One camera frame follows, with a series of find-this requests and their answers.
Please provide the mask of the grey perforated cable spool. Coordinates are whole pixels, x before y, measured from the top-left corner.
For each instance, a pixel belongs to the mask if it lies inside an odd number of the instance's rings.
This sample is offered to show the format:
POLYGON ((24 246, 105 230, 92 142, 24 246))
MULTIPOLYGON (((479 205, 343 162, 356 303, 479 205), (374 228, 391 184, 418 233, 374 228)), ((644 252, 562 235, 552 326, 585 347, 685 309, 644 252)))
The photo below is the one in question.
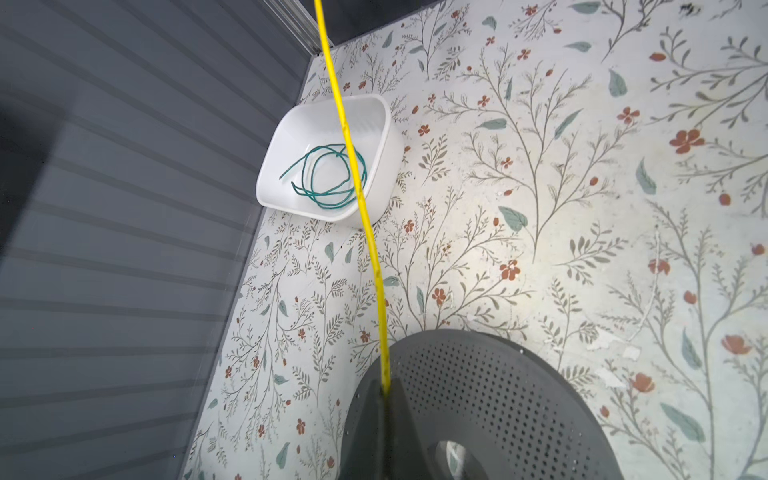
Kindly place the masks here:
MULTIPOLYGON (((401 383, 435 479, 618 479, 597 419, 570 384, 524 347, 490 334, 434 330, 391 346, 391 384, 401 383)), ((350 403, 341 462, 369 384, 350 403)))

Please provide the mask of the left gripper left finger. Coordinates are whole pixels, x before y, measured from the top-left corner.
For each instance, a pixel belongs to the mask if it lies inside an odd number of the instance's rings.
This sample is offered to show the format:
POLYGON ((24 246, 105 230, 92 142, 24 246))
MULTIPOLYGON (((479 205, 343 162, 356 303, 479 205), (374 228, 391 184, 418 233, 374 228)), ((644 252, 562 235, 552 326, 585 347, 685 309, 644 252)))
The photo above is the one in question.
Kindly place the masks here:
POLYGON ((339 479, 385 479, 387 473, 387 400, 378 381, 372 381, 352 431, 350 447, 343 455, 339 479))

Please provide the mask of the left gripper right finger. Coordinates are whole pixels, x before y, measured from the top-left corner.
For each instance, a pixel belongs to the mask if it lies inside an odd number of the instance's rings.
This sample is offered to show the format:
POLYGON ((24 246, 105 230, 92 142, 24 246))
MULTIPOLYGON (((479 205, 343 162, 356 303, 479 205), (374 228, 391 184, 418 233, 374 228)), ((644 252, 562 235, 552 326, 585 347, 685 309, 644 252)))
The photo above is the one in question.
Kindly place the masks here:
POLYGON ((436 472, 421 445, 401 383, 392 383, 386 400, 386 478, 435 479, 436 472))

